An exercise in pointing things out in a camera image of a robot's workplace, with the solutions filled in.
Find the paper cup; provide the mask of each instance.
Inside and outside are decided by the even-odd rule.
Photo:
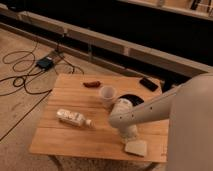
[[[111,108],[115,101],[116,89],[112,86],[103,86],[99,90],[99,96],[100,96],[102,105],[105,108]]]

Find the concrete floor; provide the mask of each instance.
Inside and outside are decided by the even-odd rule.
[[[0,29],[0,79],[5,77],[18,75],[12,71],[12,65],[2,63],[2,57],[9,52],[16,50],[32,50],[35,42],[24,37],[15,35],[8,31]],[[35,55],[41,58],[48,54],[51,48],[39,44]],[[80,66],[85,74],[105,74],[118,75],[112,71],[93,65],[86,61],[82,61],[75,57],[65,54],[66,59],[71,63]],[[19,55],[13,55],[10,59],[15,59]],[[57,67],[58,72],[68,72],[69,69],[60,65]],[[57,78],[54,70],[48,71],[46,74],[37,78],[28,86],[33,92],[51,89]],[[11,86],[12,81],[0,83],[0,94],[11,92],[14,88]],[[32,106],[42,98],[42,95],[28,95],[23,90],[13,95],[0,97],[0,137],[2,137]],[[6,138],[0,142],[0,170],[2,171],[56,171],[57,168],[52,161],[43,155],[33,155],[28,152],[32,137],[35,133],[36,125],[42,114],[47,99],[37,106]],[[144,163],[85,159],[85,158],[69,158],[59,157],[65,170],[70,171],[127,171],[142,170]],[[160,165],[155,171],[163,171],[164,165]]]

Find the table top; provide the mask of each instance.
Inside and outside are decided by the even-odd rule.
[[[168,120],[138,125],[139,137],[147,141],[148,154],[139,157],[124,152],[124,144],[116,129],[108,123],[109,111],[104,109],[98,95],[100,88],[86,88],[83,82],[100,81],[112,85],[117,97],[135,94],[145,101],[161,94],[139,84],[140,78],[120,76],[66,75],[56,80],[44,113],[34,135],[30,152],[34,154],[114,160],[166,162]],[[58,109],[84,114],[94,127],[75,127],[56,118]]]

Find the sausage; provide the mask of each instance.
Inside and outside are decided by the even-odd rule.
[[[93,81],[93,82],[84,82],[83,85],[87,88],[99,87],[101,85],[100,81]]]

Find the black cable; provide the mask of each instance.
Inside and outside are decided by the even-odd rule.
[[[74,74],[75,71],[76,71],[76,69],[78,69],[84,75],[84,70],[82,68],[80,68],[79,66],[73,65],[72,63],[70,63],[69,61],[67,61],[64,56],[61,56],[61,52],[57,52],[57,54],[61,58],[61,60],[63,60],[67,65],[69,65],[70,67],[72,67],[72,69],[73,69],[72,70],[72,74]]]
[[[12,91],[12,92],[9,92],[9,93],[4,93],[4,94],[0,94],[0,97],[2,96],[8,96],[8,95],[11,95],[11,94],[14,94],[18,91],[20,91],[22,88],[24,88],[24,86],[26,87],[27,84],[29,84],[30,82],[32,82],[33,80],[35,80],[36,78],[38,78],[40,75],[42,75],[44,73],[44,71],[40,70],[39,72],[35,73],[35,74],[31,74],[31,71],[33,71],[35,69],[32,68],[30,70],[30,72],[28,72],[27,74],[25,75],[19,75],[19,76],[11,76],[11,77],[7,77],[7,78],[4,78],[4,79],[1,79],[0,80],[0,83],[4,82],[4,81],[7,81],[7,80],[10,80],[10,79],[14,79],[13,80],[13,83],[12,85],[15,87],[15,88],[18,88],[17,90],[15,91]],[[27,78],[28,77],[32,77],[32,76],[35,76],[34,78],[32,78],[31,80],[29,80],[27,82]]]
[[[197,9],[197,7],[198,7],[198,4],[201,2],[201,0],[194,0],[193,2],[192,2],[192,5],[191,5],[191,10],[196,10]]]
[[[56,75],[58,75],[59,73],[58,73],[58,71],[57,71],[57,66],[59,66],[59,65],[68,65],[67,63],[58,63],[57,65],[55,65],[54,67],[53,67],[53,69],[54,69],[54,71],[55,71],[55,73],[56,73]],[[68,71],[68,74],[72,74],[73,73],[73,67],[70,67],[69,66],[69,69],[71,70],[71,71]]]
[[[27,94],[30,94],[30,95],[40,95],[40,94],[45,94],[45,93],[48,93],[49,91],[52,91],[52,89],[49,89],[49,90],[46,90],[46,91],[42,91],[42,92],[30,92],[27,87],[26,87],[26,79],[23,80],[23,83],[24,83],[24,90]]]
[[[24,9],[27,10],[26,0],[24,0]],[[27,19],[29,20],[30,25],[34,26],[34,24],[33,24],[32,20],[31,20],[31,18],[29,16],[29,14],[28,14],[28,12],[27,11],[25,11],[25,12],[26,12]],[[34,34],[34,35],[35,35],[35,42],[36,43],[35,43],[34,48],[31,51],[27,51],[27,50],[13,51],[13,52],[10,52],[10,53],[6,54],[5,56],[3,56],[2,62],[4,64],[14,64],[13,67],[12,67],[12,69],[13,69],[14,72],[25,72],[25,71],[29,70],[35,64],[35,62],[36,62],[36,56],[35,56],[34,52],[36,51],[36,49],[38,47],[39,41],[38,41],[37,34]],[[21,56],[21,57],[19,57],[19,58],[17,58],[17,59],[15,59],[15,60],[11,60],[11,61],[7,60],[7,58],[9,56],[14,55],[14,54],[19,54],[19,53],[26,53],[26,54],[23,55],[23,56]],[[32,60],[25,59],[28,56],[32,56]],[[21,70],[16,68],[21,63],[27,62],[27,61],[31,61],[32,62],[27,68],[24,68],[24,69],[21,69]]]
[[[47,92],[27,113],[24,114],[24,116],[21,117],[21,119],[19,119],[19,121],[13,125],[12,128],[10,128],[1,138],[0,138],[0,142],[7,137],[17,126],[18,124],[23,121],[29,114],[30,112],[32,112],[49,94],[51,91]]]
[[[209,13],[209,11],[210,11],[211,4],[212,4],[212,1],[209,0],[209,2],[208,2],[208,7],[207,7],[207,9],[206,9],[206,12],[207,12],[207,13]]]

